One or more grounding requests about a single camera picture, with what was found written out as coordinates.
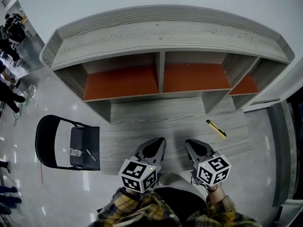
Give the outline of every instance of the shiny floor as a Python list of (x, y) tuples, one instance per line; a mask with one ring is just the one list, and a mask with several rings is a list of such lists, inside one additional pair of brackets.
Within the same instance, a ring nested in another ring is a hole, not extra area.
[[(9, 107), (0, 117), (0, 158), (11, 161), (11, 174), (5, 169), (4, 184), (16, 186), (23, 203), (13, 210), (11, 222), (17, 226), (87, 226), (96, 210), (109, 203), (121, 180), (100, 172), (56, 170), (42, 166), (35, 154), (35, 134), (39, 120), (48, 114), (102, 126), (106, 124), (86, 107), (47, 69), (24, 77), (38, 89), (16, 121)], [(229, 158), (232, 171), (224, 182), (225, 192), (238, 212), (255, 218), (264, 226), (272, 222), (276, 159), (271, 126), (266, 110), (245, 114), (250, 150)], [(56, 136), (58, 164), (68, 166), (62, 151), (69, 147), (71, 125), (61, 123)], [(190, 179), (189, 172), (180, 173)], [(197, 187), (205, 193), (203, 187)]]
[(5, 59), (0, 57), (0, 60), (17, 80), (30, 72), (44, 67), (39, 61), (39, 54), (43, 46), (44, 42), (38, 35), (36, 37), (28, 37), (22, 44), (17, 46), (17, 52), (23, 58), (19, 66), (13, 67), (13, 60), (9, 55)]

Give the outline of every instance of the plaid shirt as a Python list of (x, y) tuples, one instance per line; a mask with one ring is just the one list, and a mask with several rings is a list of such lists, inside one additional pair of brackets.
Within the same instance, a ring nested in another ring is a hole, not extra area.
[[(144, 193), (141, 196), (133, 196), (119, 188), (111, 202), (98, 214), (98, 219), (90, 224), (90, 227), (124, 227), (136, 223), (137, 226), (145, 226), (147, 221), (155, 222), (155, 226), (182, 226), (178, 217), (170, 207), (155, 192)], [(229, 196), (214, 206), (208, 206), (192, 214), (186, 222), (188, 227), (218, 227), (241, 226), (260, 227), (254, 219), (238, 213)]]

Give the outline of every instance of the red line on floor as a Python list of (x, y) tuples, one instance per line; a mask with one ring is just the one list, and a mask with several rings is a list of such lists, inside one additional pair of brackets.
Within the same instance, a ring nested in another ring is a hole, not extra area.
[(40, 170), (41, 170), (41, 183), (43, 185), (42, 163), (40, 163)]

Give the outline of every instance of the yellow plaid sleeve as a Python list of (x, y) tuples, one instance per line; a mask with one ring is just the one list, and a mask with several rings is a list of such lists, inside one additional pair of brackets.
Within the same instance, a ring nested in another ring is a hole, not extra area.
[(125, 189), (119, 188), (110, 203), (98, 214), (98, 219), (90, 227), (111, 227), (120, 218), (133, 212), (139, 203), (139, 196), (130, 196)]
[(226, 196), (223, 200), (218, 202), (216, 205), (207, 207), (206, 212), (207, 212), (207, 217), (227, 227), (233, 227), (233, 226), (260, 227), (261, 226), (253, 218), (238, 213), (233, 201), (229, 196)]

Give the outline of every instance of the water bottle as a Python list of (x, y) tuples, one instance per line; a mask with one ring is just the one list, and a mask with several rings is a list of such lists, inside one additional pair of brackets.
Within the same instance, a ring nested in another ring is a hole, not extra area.
[(73, 148), (70, 148), (68, 150), (68, 154), (72, 157), (80, 157), (82, 155), (82, 151), (81, 150), (78, 150), (78, 149), (73, 149)]

